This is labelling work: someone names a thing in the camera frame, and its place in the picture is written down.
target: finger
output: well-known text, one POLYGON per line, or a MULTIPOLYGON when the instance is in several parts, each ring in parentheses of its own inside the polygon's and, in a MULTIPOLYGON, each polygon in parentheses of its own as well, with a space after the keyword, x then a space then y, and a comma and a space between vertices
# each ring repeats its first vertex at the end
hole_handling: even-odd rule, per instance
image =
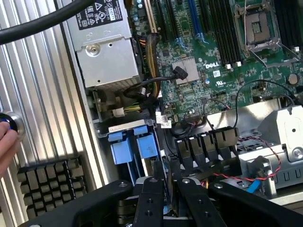
POLYGON ((3 138, 4 134, 9 130, 8 122, 0 122, 0 139, 3 138))
POLYGON ((19 142, 16 142, 5 154, 0 158, 0 178, 3 177, 5 171, 9 167, 11 161, 14 158, 14 155, 18 151, 19 142))
POLYGON ((16 131, 8 130, 8 132, 3 136, 0 140, 0 157, 2 157, 17 141, 17 135, 16 131))

